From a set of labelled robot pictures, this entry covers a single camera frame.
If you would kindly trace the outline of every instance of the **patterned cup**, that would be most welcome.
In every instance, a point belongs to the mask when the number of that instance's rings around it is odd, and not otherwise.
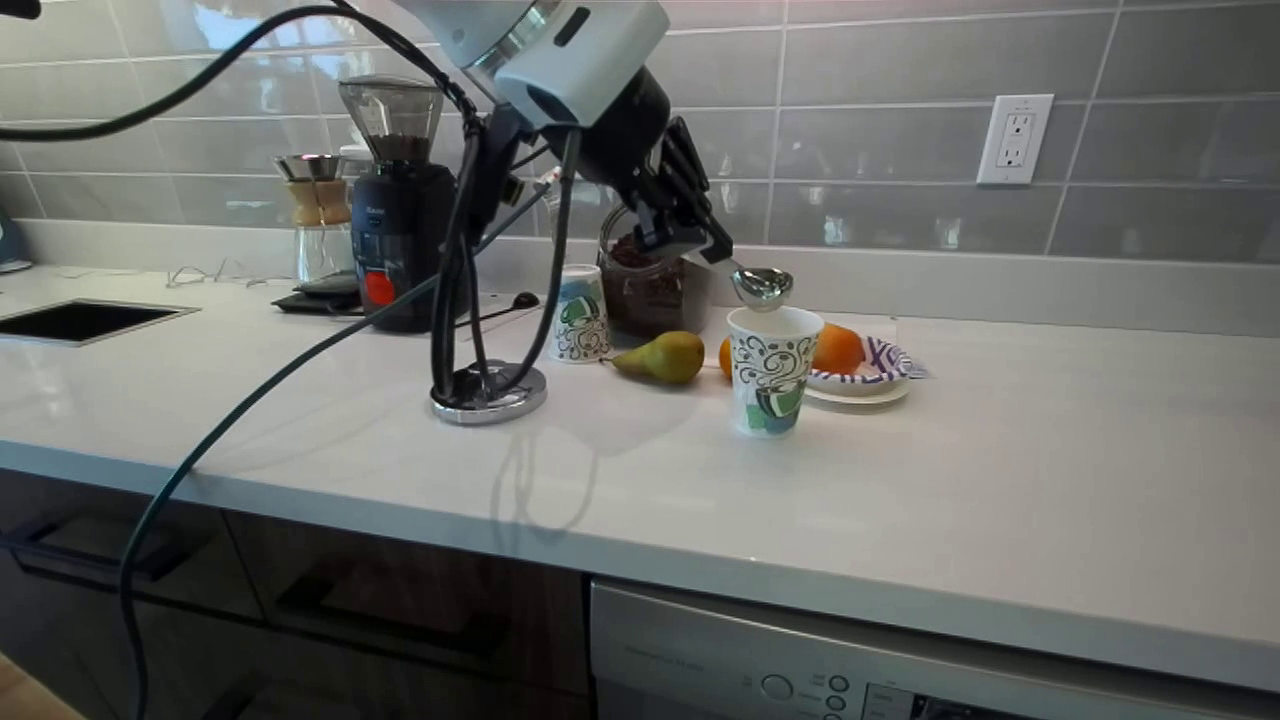
[[[602,318],[599,268],[558,278],[553,349],[554,349],[554,361],[574,361],[574,363],[608,361],[608,318]]]
[[[819,329],[823,318],[805,307],[727,313],[734,434],[782,437],[794,428]]]

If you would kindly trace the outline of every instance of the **cabinet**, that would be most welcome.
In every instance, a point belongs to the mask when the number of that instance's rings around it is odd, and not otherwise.
[[[139,510],[0,474],[0,654],[84,717],[126,713],[111,564]],[[172,503],[135,593],[154,720],[593,717],[574,572]]]

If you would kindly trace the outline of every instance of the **dishwasher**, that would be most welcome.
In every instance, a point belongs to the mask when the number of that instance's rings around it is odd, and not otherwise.
[[[1280,695],[593,582],[599,720],[1213,720]]]

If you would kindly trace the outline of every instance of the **kitchen counter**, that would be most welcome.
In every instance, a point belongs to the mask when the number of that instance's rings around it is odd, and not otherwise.
[[[73,298],[196,313],[79,349],[0,338],[0,470],[154,493],[338,329],[280,318],[285,293],[4,278],[0,318]],[[429,341],[363,333],[266,395],[181,501],[1280,691],[1280,341],[859,329],[932,381],[890,408],[811,405],[788,441],[734,437],[716,367],[656,391],[544,363],[538,411],[444,428]],[[487,333],[516,361],[530,322]]]

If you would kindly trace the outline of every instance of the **gray tile backsplash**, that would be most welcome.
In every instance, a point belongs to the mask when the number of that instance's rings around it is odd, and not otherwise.
[[[0,20],[0,125],[119,115],[294,0],[61,0]],[[663,0],[656,80],[740,246],[1280,260],[1280,0]],[[372,4],[435,62],[394,4]],[[335,149],[342,78],[414,78],[342,20],[271,31],[172,115],[0,145],[23,215],[287,224],[276,155]],[[1031,188],[976,188],[992,98],[1054,91]],[[448,113],[435,162],[457,164]],[[612,193],[578,188],[595,238]],[[544,200],[519,232],[553,232]]]

